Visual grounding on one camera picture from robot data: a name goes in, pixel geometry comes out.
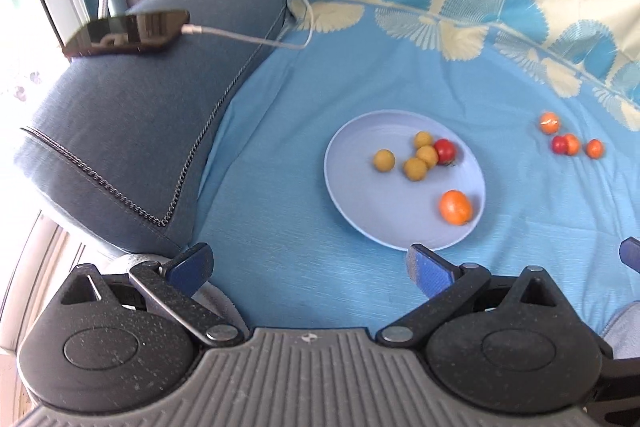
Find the orange fruit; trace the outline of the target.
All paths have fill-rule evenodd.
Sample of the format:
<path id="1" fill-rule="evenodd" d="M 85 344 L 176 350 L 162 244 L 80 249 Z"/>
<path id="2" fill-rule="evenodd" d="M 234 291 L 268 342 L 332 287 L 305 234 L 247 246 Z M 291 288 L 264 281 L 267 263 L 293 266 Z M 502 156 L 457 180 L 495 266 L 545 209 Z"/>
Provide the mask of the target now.
<path id="1" fill-rule="evenodd" d="M 442 194 L 438 204 L 439 213 L 450 225 L 466 225 L 473 219 L 472 202 L 464 193 L 450 190 Z"/>

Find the small orange kumquat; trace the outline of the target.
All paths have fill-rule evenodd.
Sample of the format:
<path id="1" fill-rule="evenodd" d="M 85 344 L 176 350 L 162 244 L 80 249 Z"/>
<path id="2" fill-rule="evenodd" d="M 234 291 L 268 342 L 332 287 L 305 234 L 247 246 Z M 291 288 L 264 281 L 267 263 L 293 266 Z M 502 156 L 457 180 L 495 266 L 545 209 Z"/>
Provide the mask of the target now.
<path id="1" fill-rule="evenodd" d="M 592 139 L 586 144 L 585 152 L 591 159 L 600 159 L 605 154 L 605 146 L 600 140 Z"/>
<path id="2" fill-rule="evenodd" d="M 561 129 L 561 121 L 558 115 L 553 112 L 544 112 L 538 120 L 538 127 L 546 135 L 558 133 Z"/>
<path id="3" fill-rule="evenodd" d="M 568 156 L 575 156 L 580 152 L 582 148 L 582 144 L 580 144 L 580 140 L 573 133 L 567 133 L 564 135 L 564 139 L 566 142 L 566 152 L 565 154 Z"/>

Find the small tan longan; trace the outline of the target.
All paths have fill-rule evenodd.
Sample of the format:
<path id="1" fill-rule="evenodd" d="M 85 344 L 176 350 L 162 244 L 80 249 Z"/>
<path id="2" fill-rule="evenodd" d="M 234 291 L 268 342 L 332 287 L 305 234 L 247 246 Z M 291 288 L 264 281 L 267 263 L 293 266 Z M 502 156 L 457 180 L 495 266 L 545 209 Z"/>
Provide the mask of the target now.
<path id="1" fill-rule="evenodd" d="M 423 161 L 427 169 L 434 168 L 438 162 L 439 157 L 437 150 L 433 145 L 423 145 L 416 150 L 416 158 Z"/>
<path id="2" fill-rule="evenodd" d="M 428 167 L 423 160 L 417 157 L 410 157 L 402 165 L 405 176 L 412 182 L 423 180 L 428 173 Z"/>

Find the red cherry tomato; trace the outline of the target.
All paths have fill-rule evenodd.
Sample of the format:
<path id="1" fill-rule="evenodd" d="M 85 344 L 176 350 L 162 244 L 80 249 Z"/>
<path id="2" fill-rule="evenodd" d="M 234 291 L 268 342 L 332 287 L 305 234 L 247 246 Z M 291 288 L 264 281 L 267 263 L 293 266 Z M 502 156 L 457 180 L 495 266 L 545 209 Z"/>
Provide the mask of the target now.
<path id="1" fill-rule="evenodd" d="M 556 155 L 568 154 L 568 142 L 564 135 L 555 135 L 551 140 L 551 150 Z"/>
<path id="2" fill-rule="evenodd" d="M 437 154 L 437 164 L 447 166 L 452 164 L 457 157 L 457 147 L 447 139 L 439 139 L 433 144 Z"/>

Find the large yellow-brown longan fruit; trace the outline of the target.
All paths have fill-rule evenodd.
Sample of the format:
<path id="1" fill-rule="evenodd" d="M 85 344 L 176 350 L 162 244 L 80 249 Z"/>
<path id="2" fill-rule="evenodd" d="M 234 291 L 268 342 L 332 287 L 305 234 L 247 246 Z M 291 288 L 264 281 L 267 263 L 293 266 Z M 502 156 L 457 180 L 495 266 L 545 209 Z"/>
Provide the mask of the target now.
<path id="1" fill-rule="evenodd" d="M 430 132 L 419 131 L 413 137 L 413 146 L 416 150 L 424 146 L 432 146 L 434 139 Z"/>

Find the small orange kumquat back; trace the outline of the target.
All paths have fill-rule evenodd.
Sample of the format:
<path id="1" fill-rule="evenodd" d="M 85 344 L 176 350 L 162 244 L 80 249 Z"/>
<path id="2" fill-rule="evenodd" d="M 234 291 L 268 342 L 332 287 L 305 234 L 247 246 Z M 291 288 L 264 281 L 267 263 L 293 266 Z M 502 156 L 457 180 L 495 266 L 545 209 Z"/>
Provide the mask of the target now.
<path id="1" fill-rule="evenodd" d="M 553 112 L 544 112 L 538 120 L 538 127 L 546 135 L 558 133 L 561 129 L 561 121 L 558 115 Z"/>

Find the grey fluffy cushion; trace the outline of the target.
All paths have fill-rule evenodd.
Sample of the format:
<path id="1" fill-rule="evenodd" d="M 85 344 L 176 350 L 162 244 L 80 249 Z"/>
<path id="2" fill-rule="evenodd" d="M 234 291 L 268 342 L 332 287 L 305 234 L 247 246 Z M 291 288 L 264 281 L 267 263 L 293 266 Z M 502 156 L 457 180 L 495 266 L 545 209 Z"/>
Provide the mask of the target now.
<path id="1" fill-rule="evenodd" d="M 616 360 L 640 357 L 640 303 L 634 301 L 620 309 L 602 334 L 603 339 L 613 349 Z"/>

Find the light blue round plate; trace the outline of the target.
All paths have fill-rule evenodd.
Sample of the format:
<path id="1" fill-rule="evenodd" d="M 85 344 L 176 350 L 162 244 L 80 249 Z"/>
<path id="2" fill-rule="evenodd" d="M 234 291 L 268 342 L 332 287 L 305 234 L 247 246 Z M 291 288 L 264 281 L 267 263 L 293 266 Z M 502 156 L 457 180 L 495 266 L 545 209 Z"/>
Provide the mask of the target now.
<path id="1" fill-rule="evenodd" d="M 413 137 L 419 131 L 454 143 L 457 157 L 452 165 L 436 166 L 423 180 L 412 182 L 402 165 L 416 151 Z M 378 150 L 395 155 L 393 170 L 374 168 Z M 484 173 L 468 144 L 440 122 L 404 110 L 377 110 L 343 124 L 326 147 L 323 174 L 345 220 L 368 239 L 396 251 L 413 243 L 433 251 L 454 246 L 475 229 L 485 210 Z M 450 225 L 439 213 L 439 199 L 450 190 L 464 193 L 472 202 L 473 219 L 461 227 Z"/>

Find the red cherry tomato on plate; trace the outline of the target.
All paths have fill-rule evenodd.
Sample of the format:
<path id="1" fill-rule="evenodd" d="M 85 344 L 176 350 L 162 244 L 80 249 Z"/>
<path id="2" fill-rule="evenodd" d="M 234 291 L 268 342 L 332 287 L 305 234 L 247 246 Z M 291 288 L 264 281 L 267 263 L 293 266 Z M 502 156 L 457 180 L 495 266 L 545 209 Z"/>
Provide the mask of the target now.
<path id="1" fill-rule="evenodd" d="M 447 166 L 452 164 L 457 157 L 457 147 L 447 139 L 439 139 L 433 144 L 437 154 L 437 164 Z"/>

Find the blue patterned bed sheet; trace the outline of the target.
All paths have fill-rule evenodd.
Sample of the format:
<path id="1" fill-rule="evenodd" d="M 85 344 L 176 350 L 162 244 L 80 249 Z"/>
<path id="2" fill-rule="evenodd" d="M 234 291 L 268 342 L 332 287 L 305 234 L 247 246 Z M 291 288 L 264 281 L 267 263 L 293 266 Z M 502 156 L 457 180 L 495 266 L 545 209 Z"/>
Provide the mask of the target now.
<path id="1" fill-rule="evenodd" d="M 404 253 L 355 230 L 324 182 L 334 133 L 380 109 L 440 122 L 483 170 L 482 219 L 452 262 L 542 265 L 599 331 L 638 301 L 617 249 L 639 232 L 639 0 L 311 1 L 291 34 L 305 47 L 231 102 L 198 201 L 214 282 L 248 325 L 379 329 L 422 303 Z M 556 155 L 567 133 L 582 148 Z"/>

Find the black smartphone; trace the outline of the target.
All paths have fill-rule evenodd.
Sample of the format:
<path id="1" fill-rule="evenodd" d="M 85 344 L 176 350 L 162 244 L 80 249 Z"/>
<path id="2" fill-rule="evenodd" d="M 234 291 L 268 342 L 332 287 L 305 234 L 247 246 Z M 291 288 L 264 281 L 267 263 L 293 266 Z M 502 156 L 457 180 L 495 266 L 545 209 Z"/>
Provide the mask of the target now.
<path id="1" fill-rule="evenodd" d="M 186 10 L 98 18 L 79 28 L 62 50 L 67 58 L 158 52 L 176 41 L 189 22 Z"/>

